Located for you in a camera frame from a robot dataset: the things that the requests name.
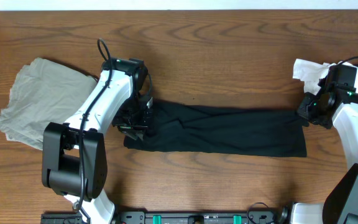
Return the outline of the black polo shirt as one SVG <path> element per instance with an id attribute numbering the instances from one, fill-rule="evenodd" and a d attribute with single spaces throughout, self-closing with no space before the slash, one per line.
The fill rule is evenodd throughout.
<path id="1" fill-rule="evenodd" d="M 205 152 L 267 157 L 306 157 L 303 127 L 293 110 L 219 108 L 157 101 L 143 139 L 124 139 L 129 149 Z"/>

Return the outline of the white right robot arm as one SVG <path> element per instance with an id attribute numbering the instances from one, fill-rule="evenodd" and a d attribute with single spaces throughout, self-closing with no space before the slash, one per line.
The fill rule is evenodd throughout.
<path id="1" fill-rule="evenodd" d="M 348 171 L 325 202 L 294 203 L 289 223 L 358 223 L 358 90 L 307 93 L 298 114 L 312 124 L 336 129 Z"/>

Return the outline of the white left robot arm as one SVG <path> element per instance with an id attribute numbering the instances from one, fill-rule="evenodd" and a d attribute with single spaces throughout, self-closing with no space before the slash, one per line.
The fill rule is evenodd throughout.
<path id="1" fill-rule="evenodd" d="M 112 223 L 115 205 L 104 185 L 108 173 L 104 136 L 115 126 L 141 140 L 152 124 L 153 98 L 140 94 L 151 76 L 144 62 L 112 58 L 80 109 L 44 131 L 42 183 L 73 204 L 71 212 L 51 212 L 41 223 Z"/>

